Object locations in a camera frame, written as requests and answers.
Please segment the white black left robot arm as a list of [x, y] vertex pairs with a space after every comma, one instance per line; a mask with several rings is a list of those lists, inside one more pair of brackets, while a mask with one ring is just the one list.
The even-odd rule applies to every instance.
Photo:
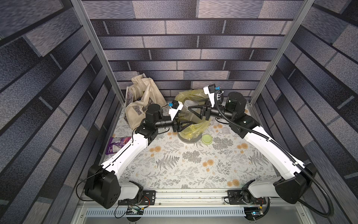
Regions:
[[129, 140], [118, 152], [101, 165], [92, 165], [87, 174], [84, 193], [92, 201], [106, 209], [111, 208], [118, 201], [139, 203], [143, 198], [143, 187], [129, 181], [120, 183], [120, 177], [135, 157], [158, 136], [160, 128], [171, 127], [175, 132], [181, 132], [192, 122], [180, 121], [179, 113], [183, 103], [172, 101], [169, 103], [168, 115], [163, 115], [159, 104], [151, 104], [145, 113], [145, 118], [134, 129]]

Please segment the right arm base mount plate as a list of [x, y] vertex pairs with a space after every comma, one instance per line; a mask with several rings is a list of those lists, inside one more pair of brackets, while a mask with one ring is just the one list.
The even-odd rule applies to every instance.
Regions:
[[230, 205], [265, 205], [265, 198], [254, 198], [248, 191], [242, 192], [240, 189], [231, 189], [227, 191], [227, 199]]

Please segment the grey mesh waste bin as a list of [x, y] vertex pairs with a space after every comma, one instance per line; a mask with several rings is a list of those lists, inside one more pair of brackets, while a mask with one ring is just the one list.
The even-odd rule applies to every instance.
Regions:
[[178, 138], [185, 144], [197, 143], [202, 137], [202, 133], [184, 133], [184, 131], [178, 134]]

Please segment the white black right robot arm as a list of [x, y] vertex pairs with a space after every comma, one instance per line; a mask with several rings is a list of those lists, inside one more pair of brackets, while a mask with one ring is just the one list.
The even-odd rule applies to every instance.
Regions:
[[314, 165], [305, 165], [288, 152], [283, 152], [276, 142], [270, 138], [264, 128], [245, 113], [246, 99], [239, 92], [228, 94], [226, 104], [214, 100], [213, 94], [204, 105], [190, 106], [188, 110], [200, 119], [211, 117], [222, 118], [241, 138], [252, 144], [279, 172], [279, 177], [256, 181], [251, 180], [241, 189], [240, 199], [251, 204], [262, 197], [280, 197], [284, 201], [295, 204], [312, 184], [307, 176], [317, 172]]

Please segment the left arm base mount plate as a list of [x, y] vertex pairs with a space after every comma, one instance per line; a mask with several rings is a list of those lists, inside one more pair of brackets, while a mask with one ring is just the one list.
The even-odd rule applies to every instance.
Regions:
[[118, 205], [155, 205], [156, 193], [155, 190], [140, 190], [134, 199], [120, 200]]

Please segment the green jar lid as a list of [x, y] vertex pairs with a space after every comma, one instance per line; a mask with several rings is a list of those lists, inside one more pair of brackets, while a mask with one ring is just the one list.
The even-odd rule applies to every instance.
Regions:
[[202, 135], [202, 137], [201, 137], [201, 142], [202, 142], [203, 144], [205, 144], [205, 145], [211, 145], [212, 142], [213, 142], [213, 138], [212, 138], [212, 136], [209, 135], [209, 134], [204, 134], [204, 135]]

